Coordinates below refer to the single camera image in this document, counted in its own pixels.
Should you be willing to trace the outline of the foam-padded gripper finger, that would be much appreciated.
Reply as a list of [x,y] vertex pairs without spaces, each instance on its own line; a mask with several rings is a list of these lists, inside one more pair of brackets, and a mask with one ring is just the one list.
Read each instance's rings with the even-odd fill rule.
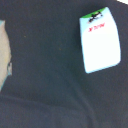
[[0,90],[7,77],[12,74],[11,48],[5,29],[5,21],[0,20]]

